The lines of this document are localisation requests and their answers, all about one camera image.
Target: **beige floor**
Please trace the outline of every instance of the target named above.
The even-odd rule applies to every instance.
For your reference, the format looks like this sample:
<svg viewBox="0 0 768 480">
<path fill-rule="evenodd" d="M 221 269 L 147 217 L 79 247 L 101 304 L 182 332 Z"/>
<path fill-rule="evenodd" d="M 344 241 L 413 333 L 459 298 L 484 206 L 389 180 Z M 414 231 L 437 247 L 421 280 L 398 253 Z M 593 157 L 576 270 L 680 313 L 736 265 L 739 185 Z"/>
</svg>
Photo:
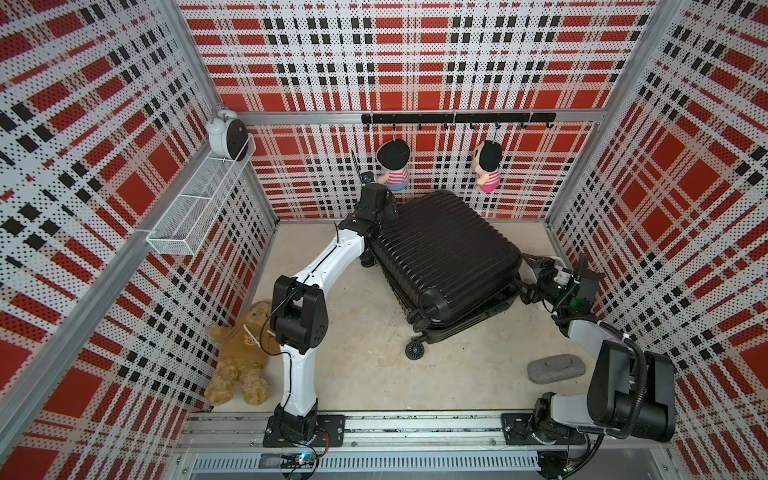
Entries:
<svg viewBox="0 0 768 480">
<path fill-rule="evenodd" d="M 494 223 L 522 252 L 552 255 L 541 223 Z M 270 299 L 280 275 L 300 271 L 330 242 L 332 224 L 284 224 L 277 231 L 254 300 Z M 426 345 L 417 361 L 403 350 L 415 334 L 375 266 L 350 265 L 326 295 L 329 328 L 318 348 L 315 390 L 321 410 L 529 409 L 544 392 L 587 391 L 594 360 L 563 337 L 546 312 L 515 302 L 506 312 L 447 340 Z M 587 375 L 536 385 L 529 362 L 574 353 Z M 283 388 L 282 357 L 272 358 L 265 375 L 271 397 L 259 406 L 238 394 L 216 412 L 272 411 Z"/>
</svg>

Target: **red plaid panel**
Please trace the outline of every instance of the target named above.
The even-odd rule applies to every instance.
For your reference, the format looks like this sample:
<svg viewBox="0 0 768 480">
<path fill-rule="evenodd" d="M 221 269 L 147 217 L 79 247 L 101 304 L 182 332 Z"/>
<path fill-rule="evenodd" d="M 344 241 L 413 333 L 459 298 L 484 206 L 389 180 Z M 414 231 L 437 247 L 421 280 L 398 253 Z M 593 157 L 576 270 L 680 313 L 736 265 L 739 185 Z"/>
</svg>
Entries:
<svg viewBox="0 0 768 480">
<path fill-rule="evenodd" d="M 302 125 L 255 127 L 253 165 L 281 218 L 346 216 L 359 199 L 353 155 L 361 171 L 381 174 L 376 150 L 394 137 L 411 148 L 406 202 L 449 189 L 484 217 L 543 219 L 591 124 L 454 124 L 392 127 Z M 470 153 L 483 140 L 503 147 L 502 184 L 487 194 L 475 184 Z"/>
<path fill-rule="evenodd" d="M 655 3 L 179 1 L 237 111 L 599 108 Z"/>
<path fill-rule="evenodd" d="M 204 111 L 154 3 L 3 5 L 7 392 L 202 144 Z"/>
<path fill-rule="evenodd" d="M 555 223 L 607 274 L 598 315 L 677 368 L 691 478 L 765 478 L 768 8 L 682 2 Z"/>
<path fill-rule="evenodd" d="M 218 350 L 271 233 L 242 180 L 195 257 L 150 254 L 37 418 L 0 478 L 165 478 L 190 410 L 205 409 Z"/>
</svg>

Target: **brown teddy bear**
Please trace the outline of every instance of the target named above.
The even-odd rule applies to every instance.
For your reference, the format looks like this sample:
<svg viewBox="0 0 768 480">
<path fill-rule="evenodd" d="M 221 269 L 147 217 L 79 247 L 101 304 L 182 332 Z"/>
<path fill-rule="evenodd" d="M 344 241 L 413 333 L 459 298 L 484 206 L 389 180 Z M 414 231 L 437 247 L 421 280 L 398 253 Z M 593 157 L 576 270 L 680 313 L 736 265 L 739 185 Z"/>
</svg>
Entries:
<svg viewBox="0 0 768 480">
<path fill-rule="evenodd" d="M 270 312 L 269 302 L 256 302 L 237 317 L 234 328 L 212 326 L 208 329 L 210 338 L 220 344 L 219 364 L 205 391 L 205 398 L 211 405 L 229 402 L 237 380 L 243 386 L 245 403 L 259 405 L 270 395 L 270 386 L 262 375 L 269 356 L 253 341 L 253 337 L 262 332 L 261 327 Z M 280 347 L 274 336 L 267 332 L 268 329 L 269 326 L 266 326 L 261 333 L 260 343 L 267 352 L 275 355 Z"/>
</svg>

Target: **doll hat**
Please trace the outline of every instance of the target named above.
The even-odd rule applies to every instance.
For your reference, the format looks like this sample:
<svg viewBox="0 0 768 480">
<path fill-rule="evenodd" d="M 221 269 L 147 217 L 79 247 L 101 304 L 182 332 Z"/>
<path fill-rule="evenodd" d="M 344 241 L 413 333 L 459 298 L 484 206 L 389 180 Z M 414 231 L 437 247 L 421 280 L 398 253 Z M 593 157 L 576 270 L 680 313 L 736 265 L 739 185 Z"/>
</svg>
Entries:
<svg viewBox="0 0 768 480">
<path fill-rule="evenodd" d="M 400 170 L 411 157 L 411 149 L 401 138 L 390 140 L 376 152 L 376 160 L 387 170 Z"/>
<path fill-rule="evenodd" d="M 494 141 L 483 141 L 480 147 L 478 163 L 483 171 L 492 172 L 502 162 L 502 146 Z"/>
</svg>

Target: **metal rail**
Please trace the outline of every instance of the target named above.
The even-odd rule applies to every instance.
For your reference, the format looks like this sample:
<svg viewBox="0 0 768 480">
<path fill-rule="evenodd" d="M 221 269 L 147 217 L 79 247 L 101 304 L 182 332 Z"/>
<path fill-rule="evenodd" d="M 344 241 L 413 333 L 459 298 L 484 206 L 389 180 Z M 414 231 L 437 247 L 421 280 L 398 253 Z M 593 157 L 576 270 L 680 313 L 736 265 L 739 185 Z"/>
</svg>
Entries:
<svg viewBox="0 0 768 480">
<path fill-rule="evenodd" d="M 221 102 L 221 96 L 219 96 L 219 92 L 214 86 L 213 79 L 208 74 L 208 69 L 203 63 L 203 59 L 197 53 L 195 41 L 187 27 L 187 23 L 184 21 L 179 5 L 176 3 L 176 0 L 159 0 L 157 4 L 160 6 L 161 14 L 165 17 L 165 24 L 168 25 L 176 46 L 187 59 L 192 78 L 205 98 L 209 111 L 213 111 L 214 107 Z"/>
<path fill-rule="evenodd" d="M 506 446 L 502 413 L 530 413 L 531 410 L 439 410 L 320 412 L 346 415 L 344 443 L 335 452 L 408 451 L 460 449 L 462 451 L 511 449 L 563 449 L 562 445 Z M 272 413 L 193 413 L 179 437 L 178 453 L 278 452 L 261 445 Z M 605 449 L 650 449 L 660 444 L 651 440 L 607 438 Z"/>
</svg>

